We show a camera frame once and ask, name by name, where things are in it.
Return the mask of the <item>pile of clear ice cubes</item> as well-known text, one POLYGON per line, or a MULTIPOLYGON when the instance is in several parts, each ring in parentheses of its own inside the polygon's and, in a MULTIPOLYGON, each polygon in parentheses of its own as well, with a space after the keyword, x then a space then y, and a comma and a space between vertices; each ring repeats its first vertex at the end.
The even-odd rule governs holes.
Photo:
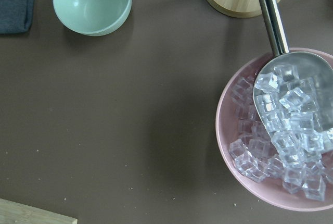
POLYGON ((279 179, 291 194, 323 201, 332 183, 332 90, 320 74, 300 76, 293 65, 239 77, 231 89, 238 136, 228 152, 236 170, 254 182, 279 179))

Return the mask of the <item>steel ice scoop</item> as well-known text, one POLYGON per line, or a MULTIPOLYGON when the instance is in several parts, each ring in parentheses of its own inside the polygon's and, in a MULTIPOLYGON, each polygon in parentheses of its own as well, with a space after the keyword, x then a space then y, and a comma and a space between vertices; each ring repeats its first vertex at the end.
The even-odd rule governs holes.
POLYGON ((274 58, 268 61, 258 72, 254 84, 263 82, 265 90, 253 88, 253 101, 260 119, 264 117, 263 104, 258 96, 270 91, 279 94, 283 87, 282 79, 273 74, 274 68, 279 65, 295 66, 299 78, 318 77, 319 98, 313 99, 318 108, 315 112, 324 130, 332 127, 332 105, 325 92, 332 92, 332 67, 322 57, 307 51, 290 52, 284 33, 283 23, 276 0, 259 0, 268 38, 270 40, 274 58))

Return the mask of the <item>mint green bowl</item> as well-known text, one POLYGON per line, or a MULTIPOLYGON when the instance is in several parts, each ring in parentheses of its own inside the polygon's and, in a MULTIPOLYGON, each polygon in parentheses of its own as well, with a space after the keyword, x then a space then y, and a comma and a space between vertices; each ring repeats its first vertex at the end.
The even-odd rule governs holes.
POLYGON ((53 0, 53 7, 68 29, 83 35, 102 36, 124 24, 132 0, 53 0))

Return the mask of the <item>grey folded cloth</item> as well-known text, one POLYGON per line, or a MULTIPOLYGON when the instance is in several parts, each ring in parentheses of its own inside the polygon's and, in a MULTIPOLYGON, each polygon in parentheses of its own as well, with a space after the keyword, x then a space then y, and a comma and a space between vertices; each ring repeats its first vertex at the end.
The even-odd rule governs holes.
POLYGON ((32 24, 34 0, 1 0, 1 34, 27 32, 32 24))

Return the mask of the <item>pink bowl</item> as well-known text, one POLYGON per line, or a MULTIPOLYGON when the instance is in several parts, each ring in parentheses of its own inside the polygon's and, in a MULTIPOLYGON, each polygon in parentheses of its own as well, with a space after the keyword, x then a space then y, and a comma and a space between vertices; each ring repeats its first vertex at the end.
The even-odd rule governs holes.
POLYGON ((232 101, 232 87, 240 77, 246 77, 256 72, 257 68, 263 66, 272 59, 272 53, 265 53, 243 65, 226 84, 219 103, 215 117, 216 139, 221 155, 233 176, 238 182, 259 199, 288 210, 293 211, 321 211, 332 209, 332 185, 326 186, 324 201, 311 200, 305 197, 304 193, 288 193, 282 186, 279 179, 265 179, 256 183, 240 174, 234 167, 233 159, 229 155, 229 144, 236 140, 238 134, 238 121, 235 113, 236 104, 232 101))

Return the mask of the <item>bamboo cutting board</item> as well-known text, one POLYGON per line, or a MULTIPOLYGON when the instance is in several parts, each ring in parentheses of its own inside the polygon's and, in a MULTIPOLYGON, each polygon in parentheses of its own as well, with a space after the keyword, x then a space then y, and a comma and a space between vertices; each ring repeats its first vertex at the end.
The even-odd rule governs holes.
POLYGON ((78 220, 40 208, 1 199, 1 223, 78 223, 78 220))

